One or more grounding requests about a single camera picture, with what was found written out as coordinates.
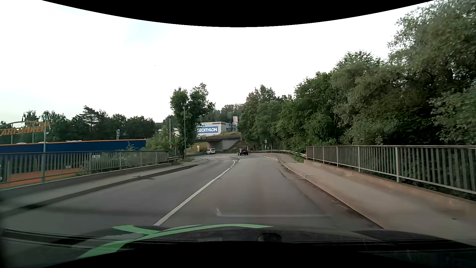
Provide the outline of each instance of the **lamp post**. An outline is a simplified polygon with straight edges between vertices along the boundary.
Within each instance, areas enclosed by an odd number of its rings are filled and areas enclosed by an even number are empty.
[[[183,106],[183,144],[184,144],[184,152],[183,152],[183,159],[187,158],[187,136],[186,132],[187,130],[185,129],[185,106]]]

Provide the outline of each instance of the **car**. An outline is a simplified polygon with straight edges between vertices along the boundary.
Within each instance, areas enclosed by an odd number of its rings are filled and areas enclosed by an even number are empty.
[[[239,149],[237,155],[248,155],[248,149]]]

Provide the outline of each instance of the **bridge railing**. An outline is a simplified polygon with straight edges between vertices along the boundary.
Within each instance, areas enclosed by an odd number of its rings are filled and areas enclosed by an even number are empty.
[[[306,159],[476,194],[476,146],[308,146]]]
[[[290,150],[262,150],[262,151],[250,151],[251,153],[288,153],[288,154],[292,154],[292,155],[297,155],[297,156],[301,156],[301,157],[306,157],[305,154],[301,154],[301,153],[298,153],[298,152],[293,152],[293,151],[290,151]]]
[[[94,151],[0,154],[0,188],[136,166],[166,163],[167,151]]]

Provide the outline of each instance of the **overpass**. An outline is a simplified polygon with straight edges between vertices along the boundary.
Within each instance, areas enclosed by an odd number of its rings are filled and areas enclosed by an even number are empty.
[[[208,143],[208,148],[214,148],[217,152],[228,150],[241,138],[241,134],[231,135],[213,135],[206,137],[197,137],[193,142],[195,143]]]

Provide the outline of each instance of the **asphalt road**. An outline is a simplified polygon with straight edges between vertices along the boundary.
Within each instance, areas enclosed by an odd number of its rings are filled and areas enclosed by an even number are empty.
[[[307,180],[277,154],[200,155],[196,167],[71,198],[3,219],[8,229],[80,235],[120,225],[248,223],[335,230],[380,228]],[[13,245],[19,256],[25,245]]]

